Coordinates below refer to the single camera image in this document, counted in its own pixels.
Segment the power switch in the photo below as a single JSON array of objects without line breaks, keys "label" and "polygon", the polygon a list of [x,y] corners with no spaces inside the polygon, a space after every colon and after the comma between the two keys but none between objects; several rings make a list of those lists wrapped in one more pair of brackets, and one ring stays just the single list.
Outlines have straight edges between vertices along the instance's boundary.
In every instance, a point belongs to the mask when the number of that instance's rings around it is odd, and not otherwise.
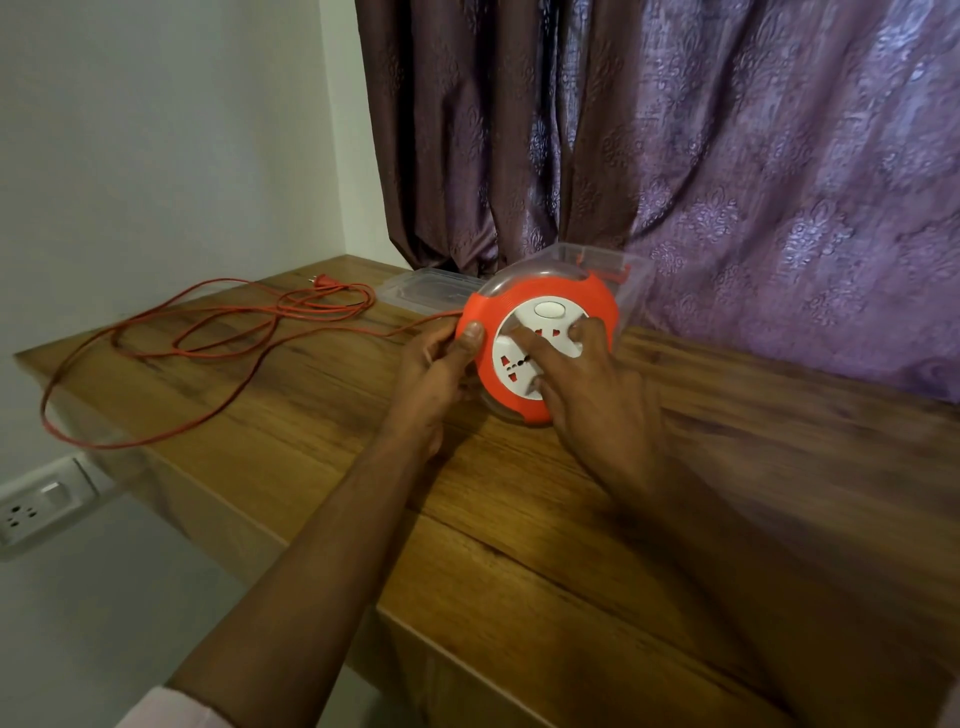
[{"label": "power switch", "polygon": [[556,301],[543,301],[534,307],[534,312],[544,319],[562,319],[566,313],[566,308],[562,303]]}]

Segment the wall socket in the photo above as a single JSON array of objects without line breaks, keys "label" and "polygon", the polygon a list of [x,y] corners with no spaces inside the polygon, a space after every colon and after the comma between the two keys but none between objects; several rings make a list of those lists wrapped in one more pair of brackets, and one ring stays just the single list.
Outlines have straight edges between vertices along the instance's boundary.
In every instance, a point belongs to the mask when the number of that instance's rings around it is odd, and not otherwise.
[{"label": "wall socket", "polygon": [[[93,478],[81,466],[84,461]],[[18,544],[99,496],[103,474],[83,455],[64,457],[0,486],[0,550]]]}]

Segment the white socket panel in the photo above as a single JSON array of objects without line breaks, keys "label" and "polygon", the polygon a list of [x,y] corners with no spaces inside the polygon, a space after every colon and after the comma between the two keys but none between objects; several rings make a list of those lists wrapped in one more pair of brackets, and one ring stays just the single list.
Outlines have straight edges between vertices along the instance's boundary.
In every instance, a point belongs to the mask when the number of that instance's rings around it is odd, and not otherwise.
[{"label": "white socket panel", "polygon": [[514,394],[527,400],[542,400],[540,392],[533,388],[533,380],[543,372],[512,338],[501,331],[508,324],[510,327],[523,324],[550,342],[557,351],[577,357],[583,353],[584,347],[571,341],[567,332],[573,322],[586,316],[581,306],[558,296],[540,296],[521,303],[500,322],[493,338],[493,370],[497,378]]},{"label": "white socket panel", "polygon": [[0,551],[98,496],[84,469],[64,457],[0,486]]}]

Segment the orange plastic casing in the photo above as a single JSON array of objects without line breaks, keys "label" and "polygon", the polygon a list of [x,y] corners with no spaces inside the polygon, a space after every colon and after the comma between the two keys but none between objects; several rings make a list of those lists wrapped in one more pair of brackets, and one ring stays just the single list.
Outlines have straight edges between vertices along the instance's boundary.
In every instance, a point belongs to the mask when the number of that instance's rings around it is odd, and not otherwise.
[{"label": "orange plastic casing", "polygon": [[613,333],[620,319],[620,311],[613,294],[594,273],[582,280],[540,276],[515,283],[509,290],[496,296],[488,298],[479,293],[470,296],[457,326],[457,336],[471,321],[483,324],[487,335],[480,353],[474,359],[480,381],[495,400],[518,413],[528,425],[547,425],[550,422],[550,413],[543,400],[521,397],[500,381],[493,368],[493,338],[500,324],[517,306],[541,296],[557,296],[573,301],[583,308],[590,318],[602,319],[607,326],[607,346],[610,349],[613,347]]}]

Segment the purple curtain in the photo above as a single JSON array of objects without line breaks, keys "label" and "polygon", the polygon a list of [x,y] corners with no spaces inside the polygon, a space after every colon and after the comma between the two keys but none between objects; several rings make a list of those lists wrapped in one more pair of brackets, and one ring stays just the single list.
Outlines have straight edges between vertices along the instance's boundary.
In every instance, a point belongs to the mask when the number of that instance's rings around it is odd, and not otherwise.
[{"label": "purple curtain", "polygon": [[648,325],[960,400],[960,3],[356,5],[415,266],[627,249]]}]

